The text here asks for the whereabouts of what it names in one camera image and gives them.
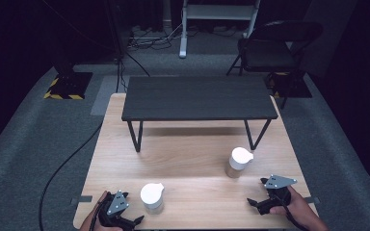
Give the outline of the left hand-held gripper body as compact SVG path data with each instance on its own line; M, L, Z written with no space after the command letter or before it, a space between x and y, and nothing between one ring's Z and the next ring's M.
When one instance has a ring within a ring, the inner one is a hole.
M128 208L128 203L122 191L115 194L108 192L99 205L98 218L104 227L119 227L122 230L133 230L135 223L123 218L121 214Z

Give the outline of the white metal stand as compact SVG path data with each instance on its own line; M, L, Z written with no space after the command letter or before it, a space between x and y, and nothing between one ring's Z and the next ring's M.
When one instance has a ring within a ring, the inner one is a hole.
M247 38L254 29L260 3L261 0L253 0L253 2L247 6L195 5L189 4L188 0L184 0L181 15L182 34L178 54L179 58L185 59L187 56L187 22L189 20L200 19L248 21L249 27L243 34L243 37Z

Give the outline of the white-lidded glass jar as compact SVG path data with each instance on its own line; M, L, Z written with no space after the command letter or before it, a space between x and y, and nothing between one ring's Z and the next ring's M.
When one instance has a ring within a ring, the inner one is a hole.
M225 168L226 175L230 178L239 178L253 158L253 154L247 149L243 147L234 148Z
M141 189L140 197L146 210L151 214L159 214L164 207L162 183L148 183Z

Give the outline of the black stand column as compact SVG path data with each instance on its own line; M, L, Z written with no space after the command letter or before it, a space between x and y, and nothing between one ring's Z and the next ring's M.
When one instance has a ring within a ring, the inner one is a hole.
M104 0L104 4L115 54L119 61L125 55L131 35L128 0Z

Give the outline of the black shelf with metal legs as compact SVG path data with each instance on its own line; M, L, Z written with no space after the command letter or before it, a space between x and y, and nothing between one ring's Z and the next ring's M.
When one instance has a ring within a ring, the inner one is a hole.
M121 119L136 151L143 132L133 123L146 121L263 120L278 118L267 87L252 77L132 77Z

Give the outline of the person's right hand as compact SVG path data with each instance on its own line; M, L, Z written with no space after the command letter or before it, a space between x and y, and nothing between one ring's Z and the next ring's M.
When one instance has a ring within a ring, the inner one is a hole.
M287 189L291 193L291 201L287 209L282 206L276 206L270 209L270 214L286 216L287 212L290 212L293 219L299 225L309 230L318 219L317 215L309 207L304 198L291 186L288 186Z

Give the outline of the person's left hand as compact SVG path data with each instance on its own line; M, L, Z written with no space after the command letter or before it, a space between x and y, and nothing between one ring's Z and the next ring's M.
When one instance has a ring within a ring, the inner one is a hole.
M97 218L94 218L99 205L104 200L107 193L108 193L107 191L104 191L103 194L99 197L99 199L95 203L93 209L90 211L90 213L84 219L82 225L79 228L79 231L122 231L122 229L119 228L119 227L103 226Z

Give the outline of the black stand base, yellow stripes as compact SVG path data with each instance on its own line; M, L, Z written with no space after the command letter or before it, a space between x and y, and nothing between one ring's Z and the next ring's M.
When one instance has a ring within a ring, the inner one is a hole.
M312 94L303 78L293 82L289 88L290 74L288 72L273 72L264 78L266 87L271 91L274 98L285 96L293 98L311 98Z
M75 72L72 68L62 71L56 68L56 76L44 94L44 99L83 100L93 77L92 72Z

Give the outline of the black folding chair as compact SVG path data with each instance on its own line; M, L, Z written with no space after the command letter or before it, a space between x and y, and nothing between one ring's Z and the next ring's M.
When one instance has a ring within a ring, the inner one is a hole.
M238 55L226 74L238 69L267 72L269 76L287 73L288 83L283 92L281 108L284 108L299 77L305 49L323 34L323 25L314 21L278 20L256 27L247 38L237 43Z

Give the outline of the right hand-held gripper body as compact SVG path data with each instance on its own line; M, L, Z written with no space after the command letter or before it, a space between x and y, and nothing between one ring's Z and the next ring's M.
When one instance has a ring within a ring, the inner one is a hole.
M257 210L260 215L270 213L270 209L276 206L287 206L291 201L291 193L287 187L297 183L296 179L272 174L264 186L269 198L258 203Z

